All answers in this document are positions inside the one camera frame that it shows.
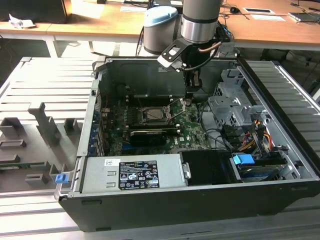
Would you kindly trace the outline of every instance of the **metal workbench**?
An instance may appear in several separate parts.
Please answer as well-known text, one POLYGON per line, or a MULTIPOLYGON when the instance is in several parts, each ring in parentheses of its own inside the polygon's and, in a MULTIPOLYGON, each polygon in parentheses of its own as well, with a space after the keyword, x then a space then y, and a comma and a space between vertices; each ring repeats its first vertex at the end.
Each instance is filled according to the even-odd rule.
MULTIPOLYGON (((319 154, 319 106, 281 66, 272 62, 248 63, 319 154)), ((46 114, 53 116, 56 123, 63 123, 69 117, 83 122, 93 80, 91 73, 90 59, 22 59, 0 89, 0 120, 14 116, 23 124, 35 124, 27 105, 41 98, 46 104, 46 114)), ((272 216, 85 233, 79 231, 54 199, 54 191, 49 188, 0 193, 0 237, 10 240, 305 240, 319 239, 320 235, 320 195, 301 199, 272 216)))

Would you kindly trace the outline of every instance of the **power supply label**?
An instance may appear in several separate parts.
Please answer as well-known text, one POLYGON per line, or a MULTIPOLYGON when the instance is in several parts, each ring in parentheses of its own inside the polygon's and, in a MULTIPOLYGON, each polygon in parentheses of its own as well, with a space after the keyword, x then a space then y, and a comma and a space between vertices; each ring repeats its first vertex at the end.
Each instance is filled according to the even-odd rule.
POLYGON ((159 188, 157 161, 132 161, 119 164, 119 189, 159 188))

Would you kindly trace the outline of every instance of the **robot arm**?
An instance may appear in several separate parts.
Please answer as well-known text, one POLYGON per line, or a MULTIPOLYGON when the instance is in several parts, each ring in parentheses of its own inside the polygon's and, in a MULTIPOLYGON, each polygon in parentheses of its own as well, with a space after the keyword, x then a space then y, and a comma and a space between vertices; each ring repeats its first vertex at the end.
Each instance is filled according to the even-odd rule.
POLYGON ((164 68, 183 71, 187 98, 202 88, 201 67, 214 57, 221 45, 221 36, 216 34, 220 5, 221 0, 184 0, 182 37, 158 57, 164 68))

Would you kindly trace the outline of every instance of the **white sticker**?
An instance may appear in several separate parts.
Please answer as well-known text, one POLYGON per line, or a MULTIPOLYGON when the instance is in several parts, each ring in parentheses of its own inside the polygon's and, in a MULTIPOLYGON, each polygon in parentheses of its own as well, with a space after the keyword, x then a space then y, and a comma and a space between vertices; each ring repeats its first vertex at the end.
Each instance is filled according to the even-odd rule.
POLYGON ((104 160, 104 166, 109 167, 109 166, 119 166, 120 159, 105 159, 104 160))
POLYGON ((182 6, 182 1, 170 1, 172 5, 182 6))

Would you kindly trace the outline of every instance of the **desk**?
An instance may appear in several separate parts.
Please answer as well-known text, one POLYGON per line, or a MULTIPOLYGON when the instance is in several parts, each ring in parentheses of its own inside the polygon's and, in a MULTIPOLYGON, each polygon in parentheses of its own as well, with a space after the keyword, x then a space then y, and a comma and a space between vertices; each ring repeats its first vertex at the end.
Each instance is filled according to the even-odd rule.
MULTIPOLYGON (((276 15, 302 12, 291 6, 290 0, 228 0, 243 13, 244 7, 271 9, 276 15)), ((300 1, 300 5, 320 8, 316 2, 300 1)), ((13 29, 9 23, 0 22, 0 34, 4 38, 44 40, 51 57, 57 57, 56 41, 103 41, 136 43, 143 26, 144 13, 121 12, 122 4, 110 2, 96 4, 94 0, 72 0, 72 17, 68 24, 37 23, 34 29, 13 29)), ((230 6, 221 7, 229 13, 230 6)), ((226 20, 234 35, 236 47, 269 48, 286 50, 320 51, 320 25, 296 23, 290 16, 285 21, 255 20, 250 15, 230 15, 226 20)))
MULTIPOLYGON (((290 0, 228 0, 228 4, 237 5, 243 14, 243 8, 271 9, 273 15, 288 15, 289 12, 302 12, 291 6, 290 0)), ((309 7, 320 8, 320 3, 300 1, 300 6, 308 11, 309 7)), ((230 6, 222 7, 220 12, 229 13, 230 6)), ((252 16, 230 15, 226 20, 228 29, 235 37, 236 47, 265 48, 285 50, 320 51, 320 25, 316 23, 297 23, 291 16, 282 16, 285 21, 255 20, 252 16)))

